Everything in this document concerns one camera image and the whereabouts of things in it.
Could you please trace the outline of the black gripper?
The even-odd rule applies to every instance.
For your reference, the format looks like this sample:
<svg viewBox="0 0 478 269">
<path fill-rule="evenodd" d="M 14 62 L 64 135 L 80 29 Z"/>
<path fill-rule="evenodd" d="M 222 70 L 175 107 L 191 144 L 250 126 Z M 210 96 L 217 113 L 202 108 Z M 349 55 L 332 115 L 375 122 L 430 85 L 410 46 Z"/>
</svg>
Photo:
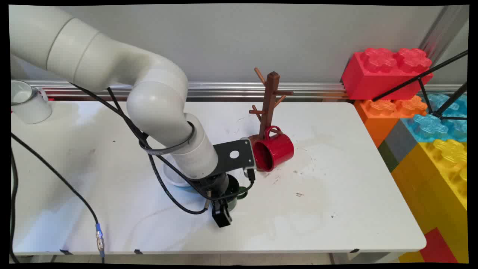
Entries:
<svg viewBox="0 0 478 269">
<path fill-rule="evenodd" d="M 225 195 L 229 187 L 229 174 L 222 173 L 198 180 L 189 179 L 189 182 L 202 194 L 217 198 Z M 227 199 L 213 201 L 212 217 L 219 228 L 231 225 L 232 217 L 229 214 Z"/>
</svg>

